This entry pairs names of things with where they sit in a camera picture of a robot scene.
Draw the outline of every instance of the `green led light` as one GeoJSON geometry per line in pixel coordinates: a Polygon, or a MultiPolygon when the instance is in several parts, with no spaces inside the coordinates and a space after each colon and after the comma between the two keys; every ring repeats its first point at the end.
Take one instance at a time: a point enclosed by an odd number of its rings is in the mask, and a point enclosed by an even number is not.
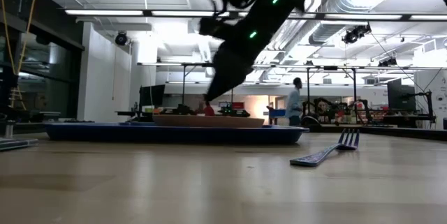
{"type": "Polygon", "coordinates": [[[257,33],[258,33],[258,32],[256,32],[256,31],[251,32],[251,34],[250,34],[250,38],[255,37],[257,33]]]}
{"type": "Polygon", "coordinates": [[[272,3],[276,4],[279,0],[273,0],[272,3]]]}

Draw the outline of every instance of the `fork tines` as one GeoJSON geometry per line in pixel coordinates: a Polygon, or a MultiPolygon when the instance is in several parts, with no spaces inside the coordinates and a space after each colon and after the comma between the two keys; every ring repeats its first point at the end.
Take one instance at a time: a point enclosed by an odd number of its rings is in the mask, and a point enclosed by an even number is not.
{"type": "MultiPolygon", "coordinates": [[[[346,129],[346,128],[343,129],[342,135],[340,135],[340,139],[338,140],[338,143],[339,144],[344,144],[346,146],[352,146],[352,141],[354,140],[354,133],[356,133],[355,129],[346,129]]],[[[357,130],[356,140],[354,141],[354,146],[355,147],[358,147],[359,139],[360,139],[360,130],[357,130]]]]}

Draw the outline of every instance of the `red object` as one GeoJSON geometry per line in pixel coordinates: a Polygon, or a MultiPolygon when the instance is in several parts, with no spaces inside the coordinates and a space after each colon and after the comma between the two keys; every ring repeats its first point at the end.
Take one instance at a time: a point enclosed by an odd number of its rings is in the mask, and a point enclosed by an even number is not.
{"type": "Polygon", "coordinates": [[[214,113],[214,110],[212,109],[211,106],[205,107],[205,109],[203,109],[203,111],[205,112],[205,116],[216,116],[216,114],[214,113]]]}
{"type": "Polygon", "coordinates": [[[233,106],[233,109],[244,109],[245,108],[244,102],[233,102],[232,106],[233,106]]]}

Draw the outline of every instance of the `silver fork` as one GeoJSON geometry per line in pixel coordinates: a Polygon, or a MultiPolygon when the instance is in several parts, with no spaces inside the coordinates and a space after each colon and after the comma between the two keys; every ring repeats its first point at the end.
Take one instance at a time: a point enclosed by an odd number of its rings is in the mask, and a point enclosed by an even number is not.
{"type": "Polygon", "coordinates": [[[353,143],[355,132],[356,132],[355,129],[352,129],[352,130],[348,129],[347,131],[346,131],[346,129],[344,129],[337,144],[333,144],[332,146],[324,149],[323,151],[319,151],[315,154],[305,156],[302,158],[292,159],[291,165],[316,167],[316,166],[320,165],[326,159],[326,157],[332,151],[334,151],[336,149],[341,150],[341,151],[355,151],[355,150],[357,150],[358,142],[360,140],[360,130],[357,130],[356,140],[353,143]]]}

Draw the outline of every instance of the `wooden board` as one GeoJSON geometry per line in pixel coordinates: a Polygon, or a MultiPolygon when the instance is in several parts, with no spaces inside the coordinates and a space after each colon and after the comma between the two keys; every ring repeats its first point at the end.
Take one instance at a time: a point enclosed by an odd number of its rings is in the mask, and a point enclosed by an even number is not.
{"type": "Polygon", "coordinates": [[[264,119],[242,117],[204,117],[186,115],[154,115],[157,126],[213,127],[213,128],[261,128],[264,119]]]}

